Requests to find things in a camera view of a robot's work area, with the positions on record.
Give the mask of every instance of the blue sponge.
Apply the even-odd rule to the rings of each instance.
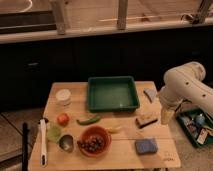
[[[139,155],[146,153],[156,153],[158,151],[158,146],[154,138],[136,140],[135,148]]]

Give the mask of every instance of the box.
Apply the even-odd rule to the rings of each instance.
[[[187,125],[185,124],[184,121],[184,117],[188,116],[189,118],[191,118],[192,120],[199,114],[203,114],[203,116],[205,117],[205,123],[207,126],[213,128],[213,119],[211,118],[210,115],[208,115],[207,113],[203,112],[201,109],[193,109],[193,110],[188,110],[188,111],[184,111],[184,112],[180,112],[177,114],[177,121],[179,122],[181,128],[183,129],[183,131],[185,132],[185,134],[187,135],[188,139],[190,140],[190,142],[192,143],[192,145],[196,148],[201,148],[204,147],[206,145],[210,145],[213,144],[213,137],[208,135],[204,144],[199,144],[197,142],[197,137],[195,137],[189,130],[189,127],[187,127]]]
[[[91,112],[135,111],[140,107],[131,76],[89,78],[87,102]]]

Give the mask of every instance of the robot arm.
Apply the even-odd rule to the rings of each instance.
[[[205,68],[198,62],[190,62],[165,73],[165,86],[159,93],[162,124],[168,124],[183,99],[190,100],[213,116],[213,89],[202,83],[205,75]]]

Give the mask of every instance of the wooden table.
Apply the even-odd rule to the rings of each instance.
[[[55,94],[60,89],[71,91],[71,103],[68,106],[60,106],[56,103]],[[107,169],[143,169],[143,168],[172,168],[180,167],[180,159],[172,139],[169,127],[160,124],[161,105],[158,98],[150,103],[143,93],[144,88],[156,90],[151,81],[136,82],[137,93],[141,107],[133,113],[101,113],[102,119],[95,123],[103,127],[120,125],[121,131],[112,134],[112,143],[109,151],[101,157],[90,158],[83,155],[76,144],[80,134],[88,126],[80,126],[76,119],[84,120],[94,116],[87,110],[86,89],[87,83],[54,83],[44,111],[44,117],[51,122],[56,122],[56,117],[61,112],[70,116],[69,125],[62,128],[63,134],[71,134],[74,137],[74,150],[72,153],[62,151],[57,144],[48,142],[48,165],[40,166],[41,135],[38,133],[31,158],[29,170],[107,170]],[[143,129],[135,125],[138,115],[156,114],[158,122]],[[135,139],[155,138],[158,152],[138,156],[135,151]]]

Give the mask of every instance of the metal pole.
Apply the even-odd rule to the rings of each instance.
[[[50,0],[50,4],[53,10],[53,15],[55,18],[56,28],[59,35],[66,34],[64,15],[63,15],[63,10],[65,9],[62,9],[61,3],[64,3],[64,1]]]
[[[208,10],[212,4],[213,0],[203,0],[200,4],[200,7],[197,11],[197,14],[192,17],[191,19],[189,18],[189,21],[192,24],[201,24],[205,21],[207,15],[208,15]]]
[[[126,29],[128,0],[119,0],[117,29]]]

